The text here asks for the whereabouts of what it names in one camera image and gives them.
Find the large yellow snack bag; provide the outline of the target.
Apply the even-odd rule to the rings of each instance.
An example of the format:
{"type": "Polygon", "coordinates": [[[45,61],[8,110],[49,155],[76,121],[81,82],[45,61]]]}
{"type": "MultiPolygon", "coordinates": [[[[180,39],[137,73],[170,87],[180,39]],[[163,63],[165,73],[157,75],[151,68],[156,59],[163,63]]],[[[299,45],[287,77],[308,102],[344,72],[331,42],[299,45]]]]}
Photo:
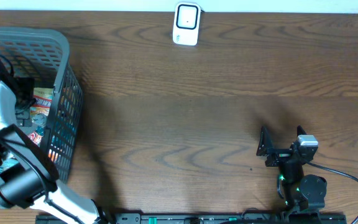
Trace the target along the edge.
{"type": "Polygon", "coordinates": [[[53,100],[53,88],[34,88],[36,102],[30,107],[30,118],[39,125],[45,126],[53,100]]]}

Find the small orange snack pack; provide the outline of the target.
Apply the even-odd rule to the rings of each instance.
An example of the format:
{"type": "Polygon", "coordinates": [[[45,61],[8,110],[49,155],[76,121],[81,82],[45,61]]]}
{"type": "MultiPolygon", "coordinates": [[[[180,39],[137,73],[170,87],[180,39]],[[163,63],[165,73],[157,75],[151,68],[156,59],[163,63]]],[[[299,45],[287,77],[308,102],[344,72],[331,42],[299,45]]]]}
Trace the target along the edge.
{"type": "Polygon", "coordinates": [[[27,137],[36,145],[40,145],[42,138],[44,137],[44,127],[38,126],[35,131],[32,131],[27,137]]]}

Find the teal wet wipes pack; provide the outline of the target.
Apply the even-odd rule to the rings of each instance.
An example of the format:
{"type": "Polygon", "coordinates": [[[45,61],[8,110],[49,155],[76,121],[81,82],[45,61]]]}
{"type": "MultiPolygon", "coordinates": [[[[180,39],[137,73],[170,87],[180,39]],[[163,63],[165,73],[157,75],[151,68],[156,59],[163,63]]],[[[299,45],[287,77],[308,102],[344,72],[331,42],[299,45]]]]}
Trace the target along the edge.
{"type": "Polygon", "coordinates": [[[17,164],[19,164],[19,162],[14,157],[4,160],[0,165],[0,174],[16,166],[17,164]]]}

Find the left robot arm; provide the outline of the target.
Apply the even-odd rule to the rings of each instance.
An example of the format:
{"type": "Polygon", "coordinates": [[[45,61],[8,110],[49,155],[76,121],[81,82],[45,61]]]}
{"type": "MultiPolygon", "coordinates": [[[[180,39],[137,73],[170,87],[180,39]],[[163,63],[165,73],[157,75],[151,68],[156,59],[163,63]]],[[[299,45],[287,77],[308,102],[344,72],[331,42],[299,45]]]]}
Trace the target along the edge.
{"type": "Polygon", "coordinates": [[[53,161],[17,126],[36,102],[32,78],[16,78],[0,55],[0,205],[47,212],[65,223],[115,223],[115,218],[59,179],[53,161]]]}

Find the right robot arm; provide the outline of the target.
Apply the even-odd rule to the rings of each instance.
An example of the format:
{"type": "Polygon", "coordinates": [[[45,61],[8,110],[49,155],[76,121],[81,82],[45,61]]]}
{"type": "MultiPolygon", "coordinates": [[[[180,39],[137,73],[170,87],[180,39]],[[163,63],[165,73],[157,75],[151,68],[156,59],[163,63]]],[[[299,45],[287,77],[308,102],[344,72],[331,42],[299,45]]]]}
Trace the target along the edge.
{"type": "Polygon", "coordinates": [[[273,145],[268,129],[260,129],[260,141],[256,155],[265,157],[267,167],[278,167],[277,192],[286,202],[282,218],[290,220],[292,215],[317,213],[324,208],[327,192],[326,179],[317,175],[306,175],[303,166],[311,162],[318,149],[317,139],[297,127],[297,137],[288,148],[273,145]]]}

